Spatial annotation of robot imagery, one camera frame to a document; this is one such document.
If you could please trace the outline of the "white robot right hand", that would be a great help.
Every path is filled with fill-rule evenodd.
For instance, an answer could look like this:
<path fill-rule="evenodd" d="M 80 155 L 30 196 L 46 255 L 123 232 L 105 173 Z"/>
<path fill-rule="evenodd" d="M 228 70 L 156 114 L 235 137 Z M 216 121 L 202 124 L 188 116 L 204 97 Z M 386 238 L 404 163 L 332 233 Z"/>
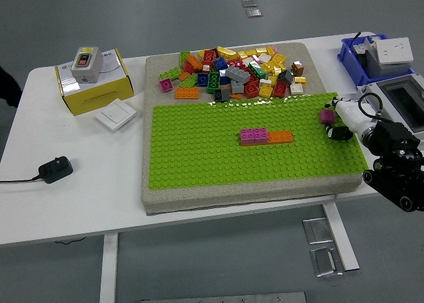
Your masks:
<path fill-rule="evenodd" d="M 356 133 L 361 142 L 365 134 L 369 131 L 371 118 L 367 117 L 359 108 L 359 103 L 355 101 L 343 101 L 336 97 L 325 105 L 325 108 L 334 107 L 335 112 L 341 118 L 344 126 L 334 127 L 329 123 L 325 124 L 328 138 L 334 141 L 347 141 Z"/>

